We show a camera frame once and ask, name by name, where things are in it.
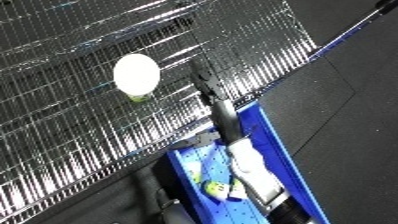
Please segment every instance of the metal grid surface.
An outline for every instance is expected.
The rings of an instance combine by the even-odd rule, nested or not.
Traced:
[[[24,222],[206,122],[190,74],[216,73],[242,99],[314,48],[283,0],[3,1],[0,222]],[[112,82],[131,52],[162,69],[148,102]]]

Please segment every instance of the white cup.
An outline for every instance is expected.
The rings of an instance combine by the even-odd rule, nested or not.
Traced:
[[[128,54],[113,68],[118,89],[134,102],[148,100],[160,81],[160,68],[150,57],[143,54]]]

